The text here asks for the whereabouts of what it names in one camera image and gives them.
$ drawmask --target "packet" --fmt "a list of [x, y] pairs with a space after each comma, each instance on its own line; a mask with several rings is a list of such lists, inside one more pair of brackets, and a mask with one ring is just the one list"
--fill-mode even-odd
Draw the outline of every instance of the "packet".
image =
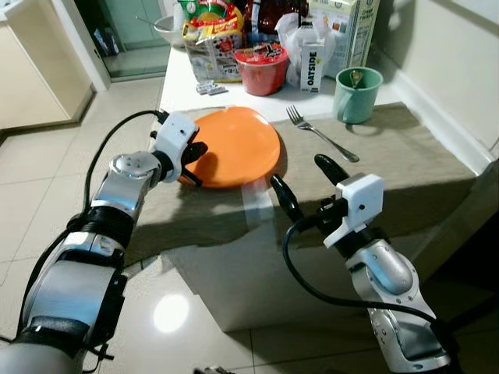
[[193, 19], [215, 21], [225, 18], [229, 4], [225, 0], [179, 0], [179, 3], [188, 22]]
[[234, 50], [242, 47], [242, 14], [228, 4], [224, 19], [185, 22], [182, 37], [198, 82], [239, 82]]

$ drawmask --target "silver fork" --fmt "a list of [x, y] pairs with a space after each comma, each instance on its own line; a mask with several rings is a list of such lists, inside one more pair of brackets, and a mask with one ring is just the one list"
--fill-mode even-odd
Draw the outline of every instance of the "silver fork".
[[336, 150], [347, 161], [358, 162], [360, 160], [359, 156], [350, 152], [349, 150], [346, 150], [339, 144], [333, 142], [322, 132], [313, 127], [309, 122], [305, 121], [305, 119], [301, 115], [299, 115], [299, 112], [296, 110], [294, 105], [286, 108], [286, 111], [288, 112], [289, 119], [291, 119], [293, 125], [295, 125], [298, 129], [315, 132], [324, 142], [329, 143], [329, 145], [331, 145], [334, 148], [334, 150]]

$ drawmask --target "kitchen counter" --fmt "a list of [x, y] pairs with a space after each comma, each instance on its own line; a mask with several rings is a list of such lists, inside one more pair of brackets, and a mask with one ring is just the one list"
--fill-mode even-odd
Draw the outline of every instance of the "kitchen counter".
[[[258, 97], [245, 92], [242, 83], [221, 83], [227, 93], [208, 96], [196, 92], [196, 78], [185, 50], [172, 48], [161, 95], [161, 109], [186, 111], [209, 107], [238, 105], [258, 111], [269, 122], [286, 119], [286, 107], [295, 105], [307, 118], [315, 118], [332, 111], [335, 81], [323, 78], [319, 93], [301, 92], [285, 84], [277, 93]], [[391, 84], [381, 86], [376, 105], [400, 101]]]

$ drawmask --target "white wall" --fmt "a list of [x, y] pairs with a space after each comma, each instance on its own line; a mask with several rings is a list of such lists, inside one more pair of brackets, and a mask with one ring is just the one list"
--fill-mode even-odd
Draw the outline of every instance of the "white wall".
[[373, 39], [414, 83], [497, 152], [498, 25], [448, 0], [383, 0]]

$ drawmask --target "oatside milk carton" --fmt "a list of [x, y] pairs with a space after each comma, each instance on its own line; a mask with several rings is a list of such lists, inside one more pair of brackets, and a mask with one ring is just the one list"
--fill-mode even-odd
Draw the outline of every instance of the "oatside milk carton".
[[302, 46], [301, 91], [319, 92], [324, 66], [324, 44], [304, 43]]
[[310, 15], [322, 20], [334, 31], [336, 47], [324, 67], [335, 78], [340, 70], [364, 66], [380, 0], [310, 0]]

